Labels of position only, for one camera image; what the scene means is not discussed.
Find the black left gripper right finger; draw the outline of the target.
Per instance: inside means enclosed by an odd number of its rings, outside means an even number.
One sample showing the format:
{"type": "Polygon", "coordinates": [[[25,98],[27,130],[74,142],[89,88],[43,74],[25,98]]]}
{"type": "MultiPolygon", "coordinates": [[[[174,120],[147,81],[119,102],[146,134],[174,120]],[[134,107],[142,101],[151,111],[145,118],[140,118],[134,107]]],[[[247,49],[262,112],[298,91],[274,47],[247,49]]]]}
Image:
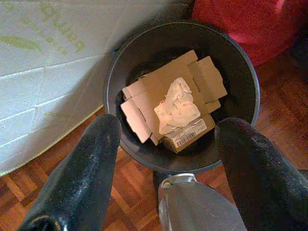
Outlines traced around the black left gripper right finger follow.
{"type": "Polygon", "coordinates": [[[268,138],[231,117],[216,124],[215,140],[247,230],[307,230],[308,180],[268,138]]]}

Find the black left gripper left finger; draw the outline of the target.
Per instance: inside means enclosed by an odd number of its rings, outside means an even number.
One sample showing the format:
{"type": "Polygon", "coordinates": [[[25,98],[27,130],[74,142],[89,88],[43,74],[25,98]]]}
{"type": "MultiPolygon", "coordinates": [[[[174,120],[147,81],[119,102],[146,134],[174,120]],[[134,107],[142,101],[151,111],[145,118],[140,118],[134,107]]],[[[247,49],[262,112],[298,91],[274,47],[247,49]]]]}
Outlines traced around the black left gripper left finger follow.
{"type": "Polygon", "coordinates": [[[53,170],[18,228],[20,231],[100,231],[108,209],[119,120],[104,114],[53,170]]]}

